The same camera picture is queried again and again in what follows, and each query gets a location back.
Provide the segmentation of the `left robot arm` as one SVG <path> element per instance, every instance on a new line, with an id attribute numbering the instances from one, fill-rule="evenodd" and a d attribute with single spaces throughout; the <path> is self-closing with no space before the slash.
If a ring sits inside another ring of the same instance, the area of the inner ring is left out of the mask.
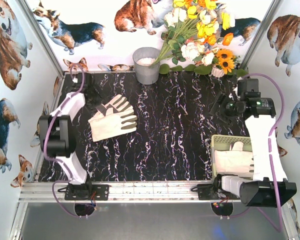
<path id="1" fill-rule="evenodd" d="M 88 174 L 76 154 L 73 120 L 86 105 L 84 92 L 93 86 L 93 75 L 87 72 L 81 76 L 72 75 L 72 83 L 75 86 L 66 93 L 59 106 L 39 118 L 39 140 L 44 158 L 62 168 L 69 184 L 82 185 L 86 183 Z"/>

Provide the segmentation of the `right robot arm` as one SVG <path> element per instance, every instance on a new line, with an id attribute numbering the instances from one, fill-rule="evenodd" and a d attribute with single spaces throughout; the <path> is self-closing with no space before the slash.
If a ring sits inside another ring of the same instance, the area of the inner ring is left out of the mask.
<path id="1" fill-rule="evenodd" d="M 297 192 L 282 167 L 275 128 L 274 101 L 262 97 L 256 78 L 240 79 L 237 96 L 217 95 L 209 113 L 230 125 L 240 117 L 249 133 L 251 151 L 215 151 L 215 189 L 229 192 L 247 207 L 280 208 Z"/>

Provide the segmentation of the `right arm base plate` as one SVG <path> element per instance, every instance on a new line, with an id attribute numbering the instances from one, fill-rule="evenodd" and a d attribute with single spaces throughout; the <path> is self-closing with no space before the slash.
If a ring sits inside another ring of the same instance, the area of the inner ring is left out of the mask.
<path id="1" fill-rule="evenodd" d="M 239 200 L 236 195 L 222 189 L 215 189 L 211 184 L 198 184 L 197 193 L 199 200 Z"/>

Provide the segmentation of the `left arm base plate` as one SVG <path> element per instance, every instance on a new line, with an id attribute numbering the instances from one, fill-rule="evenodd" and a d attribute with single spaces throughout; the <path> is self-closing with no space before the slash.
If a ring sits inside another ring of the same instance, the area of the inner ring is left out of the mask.
<path id="1" fill-rule="evenodd" d="M 65 189 L 64 199 L 66 201 L 107 201 L 109 197 L 108 184 L 73 185 L 69 184 Z"/>

